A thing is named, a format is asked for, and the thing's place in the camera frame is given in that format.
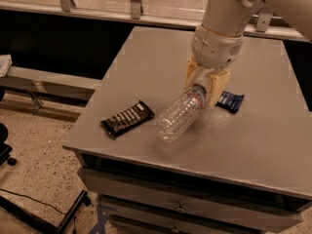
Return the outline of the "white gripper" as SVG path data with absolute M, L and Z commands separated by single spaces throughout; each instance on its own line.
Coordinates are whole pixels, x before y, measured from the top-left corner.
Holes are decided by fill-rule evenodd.
M 190 55 L 185 66 L 184 88 L 204 84 L 201 66 L 208 69 L 218 68 L 206 74 L 207 107 L 214 106 L 230 78 L 230 71 L 220 67 L 225 67 L 237 59 L 243 42 L 242 36 L 226 37 L 198 25 L 191 44 L 193 55 Z

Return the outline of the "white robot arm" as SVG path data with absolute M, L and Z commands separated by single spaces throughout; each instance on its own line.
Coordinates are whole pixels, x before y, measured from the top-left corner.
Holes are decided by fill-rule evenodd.
M 312 0 L 209 0 L 195 30 L 185 72 L 186 87 L 204 88 L 203 105 L 218 101 L 229 80 L 228 66 L 240 53 L 247 24 L 263 7 L 312 40 Z

